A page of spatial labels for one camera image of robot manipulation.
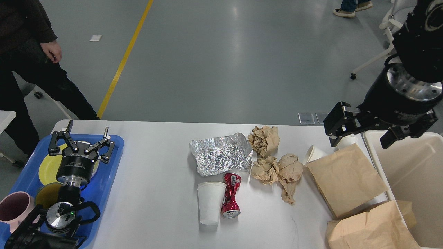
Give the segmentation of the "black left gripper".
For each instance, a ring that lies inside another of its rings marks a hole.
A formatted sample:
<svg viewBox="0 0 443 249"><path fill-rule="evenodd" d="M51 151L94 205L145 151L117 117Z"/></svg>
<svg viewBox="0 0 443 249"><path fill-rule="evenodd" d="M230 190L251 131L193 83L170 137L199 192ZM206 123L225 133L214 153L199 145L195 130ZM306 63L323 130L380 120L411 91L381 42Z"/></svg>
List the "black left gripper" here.
<svg viewBox="0 0 443 249"><path fill-rule="evenodd" d="M62 156L60 167L56 174L57 181L65 183L76 179L80 182L79 185L88 185L93 173L93 160L108 164L115 147L115 142L108 135L108 127L105 127L103 138L92 145L85 141L75 142L71 137L72 127L73 120L69 120L65 130L52 133L48 154L49 156ZM67 144L61 153L60 147L57 144L60 139L65 140ZM107 147L108 151L98 156L98 152L104 147Z"/></svg>

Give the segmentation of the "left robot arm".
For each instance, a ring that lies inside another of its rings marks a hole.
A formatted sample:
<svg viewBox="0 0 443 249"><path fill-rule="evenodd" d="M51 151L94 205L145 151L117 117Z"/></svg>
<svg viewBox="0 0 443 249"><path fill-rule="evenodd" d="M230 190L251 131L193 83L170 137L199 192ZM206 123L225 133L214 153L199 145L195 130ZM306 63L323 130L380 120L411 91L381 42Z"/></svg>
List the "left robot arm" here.
<svg viewBox="0 0 443 249"><path fill-rule="evenodd" d="M1 247L87 249L93 246L124 141L109 135L71 134L73 120L40 141L8 198L1 202Z"/></svg>

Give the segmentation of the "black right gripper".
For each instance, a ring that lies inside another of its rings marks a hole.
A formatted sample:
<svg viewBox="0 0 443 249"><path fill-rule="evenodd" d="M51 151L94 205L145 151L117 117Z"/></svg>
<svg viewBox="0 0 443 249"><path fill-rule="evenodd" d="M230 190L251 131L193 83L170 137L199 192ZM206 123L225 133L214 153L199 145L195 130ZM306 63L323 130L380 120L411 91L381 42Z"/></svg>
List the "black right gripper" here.
<svg viewBox="0 0 443 249"><path fill-rule="evenodd" d="M323 120L331 147L346 136L370 129L387 130L383 149L406 137L419 138L438 120L434 107L442 100L442 81L414 78L402 64L389 64L367 92L359 108L340 101Z"/></svg>

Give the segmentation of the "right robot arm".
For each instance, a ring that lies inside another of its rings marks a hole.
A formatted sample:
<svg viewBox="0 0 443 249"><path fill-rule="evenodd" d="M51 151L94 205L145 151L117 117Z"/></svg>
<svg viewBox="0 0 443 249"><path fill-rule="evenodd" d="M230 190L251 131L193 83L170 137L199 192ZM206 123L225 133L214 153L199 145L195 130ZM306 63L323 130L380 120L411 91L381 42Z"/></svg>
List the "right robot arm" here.
<svg viewBox="0 0 443 249"><path fill-rule="evenodd" d="M442 1L418 0L403 24L387 35L396 50L364 101L353 108L340 101L323 120L332 147L351 134L385 130L384 149L406 137L421 137L438 120L434 107L442 100Z"/></svg>

